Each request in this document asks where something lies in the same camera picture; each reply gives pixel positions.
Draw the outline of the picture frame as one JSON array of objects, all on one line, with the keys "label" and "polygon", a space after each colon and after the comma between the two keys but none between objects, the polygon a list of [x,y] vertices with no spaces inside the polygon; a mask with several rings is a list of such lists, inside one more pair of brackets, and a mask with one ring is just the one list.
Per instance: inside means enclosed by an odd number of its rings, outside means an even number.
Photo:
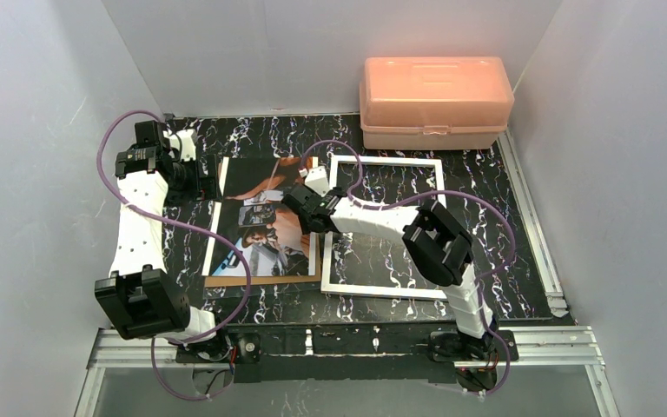
[{"label": "picture frame", "polygon": [[[338,167],[341,163],[357,163],[400,167],[430,168],[435,174],[435,188],[443,190],[444,176],[442,162],[439,159],[419,159],[381,156],[339,156],[331,158],[329,184],[337,185]],[[344,230],[360,233],[375,238],[383,238],[392,243],[401,243],[403,228],[410,224],[416,214],[414,208],[393,208],[384,211],[360,209],[351,202],[344,202]],[[323,294],[358,295],[383,298],[411,298],[419,300],[444,301],[446,296],[439,289],[424,288],[389,288],[360,284],[332,283],[332,262],[334,259],[332,233],[325,236],[323,248],[320,290]]]}]

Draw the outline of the clear acrylic sheet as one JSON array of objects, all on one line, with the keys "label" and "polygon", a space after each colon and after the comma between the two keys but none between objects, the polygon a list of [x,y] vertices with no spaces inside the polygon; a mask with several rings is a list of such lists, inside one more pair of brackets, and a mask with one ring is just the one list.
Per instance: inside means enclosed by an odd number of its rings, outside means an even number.
[{"label": "clear acrylic sheet", "polygon": [[[241,298],[246,289],[246,278],[242,276],[209,276],[201,293],[204,301],[221,298]],[[308,275],[256,276],[251,280],[250,297],[263,293],[285,294],[304,291],[319,291],[320,277]]]}]

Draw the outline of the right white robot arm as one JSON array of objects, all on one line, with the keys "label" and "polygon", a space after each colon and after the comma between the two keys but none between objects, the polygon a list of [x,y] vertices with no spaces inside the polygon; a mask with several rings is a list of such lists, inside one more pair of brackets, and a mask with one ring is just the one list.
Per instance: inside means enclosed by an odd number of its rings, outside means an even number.
[{"label": "right white robot arm", "polygon": [[457,328],[446,333],[437,353],[474,360],[492,357],[496,321],[479,291],[472,238],[440,201],[376,204],[350,199],[338,187],[322,195],[298,184],[281,202],[305,232],[363,234],[403,244],[419,274],[440,288],[454,314]]}]

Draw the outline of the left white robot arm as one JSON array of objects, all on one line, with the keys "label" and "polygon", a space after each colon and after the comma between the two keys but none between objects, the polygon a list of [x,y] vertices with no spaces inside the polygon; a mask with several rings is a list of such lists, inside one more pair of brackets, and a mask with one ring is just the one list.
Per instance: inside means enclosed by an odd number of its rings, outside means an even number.
[{"label": "left white robot arm", "polygon": [[135,143],[116,156],[122,197],[116,252],[94,294],[124,340],[202,343],[216,335],[215,316],[192,307],[168,275],[159,219],[166,207],[220,194],[215,172],[202,172],[196,143],[192,129],[174,132],[154,120],[138,122]]}]

